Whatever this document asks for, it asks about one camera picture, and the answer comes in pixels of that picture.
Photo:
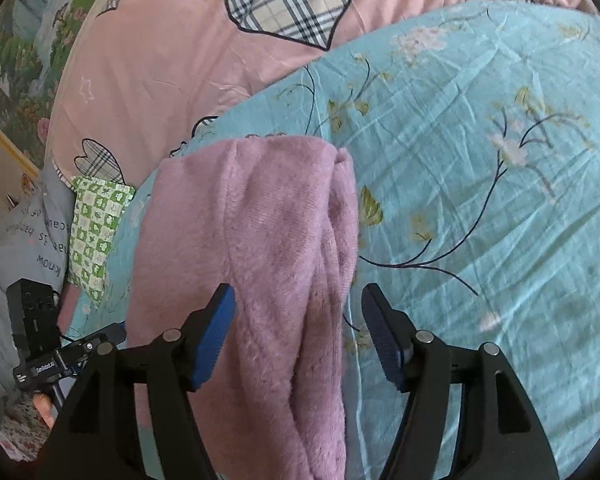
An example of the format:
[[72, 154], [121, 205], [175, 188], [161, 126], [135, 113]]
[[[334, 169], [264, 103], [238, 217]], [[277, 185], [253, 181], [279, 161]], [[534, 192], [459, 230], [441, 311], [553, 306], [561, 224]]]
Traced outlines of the person's left hand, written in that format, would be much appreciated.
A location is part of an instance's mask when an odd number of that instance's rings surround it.
[[56, 422], [57, 412], [50, 397], [44, 393], [35, 393], [33, 395], [33, 405], [42, 417], [45, 425], [52, 429]]

